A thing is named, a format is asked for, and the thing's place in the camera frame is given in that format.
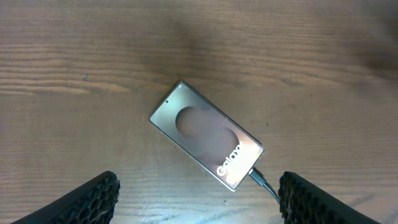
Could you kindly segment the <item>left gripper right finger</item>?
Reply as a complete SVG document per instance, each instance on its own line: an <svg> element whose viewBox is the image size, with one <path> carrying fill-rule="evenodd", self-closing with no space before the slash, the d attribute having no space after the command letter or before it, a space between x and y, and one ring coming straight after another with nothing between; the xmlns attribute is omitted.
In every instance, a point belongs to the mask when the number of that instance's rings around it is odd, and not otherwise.
<svg viewBox="0 0 398 224"><path fill-rule="evenodd" d="M379 224L294 172L284 172L279 183L285 224Z"/></svg>

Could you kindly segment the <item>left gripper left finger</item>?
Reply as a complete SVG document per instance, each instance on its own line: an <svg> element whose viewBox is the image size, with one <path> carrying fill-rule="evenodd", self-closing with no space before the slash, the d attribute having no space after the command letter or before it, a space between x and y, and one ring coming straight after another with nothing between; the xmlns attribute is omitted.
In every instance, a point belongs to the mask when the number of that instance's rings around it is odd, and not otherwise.
<svg viewBox="0 0 398 224"><path fill-rule="evenodd" d="M120 180L106 171L12 224L110 224Z"/></svg>

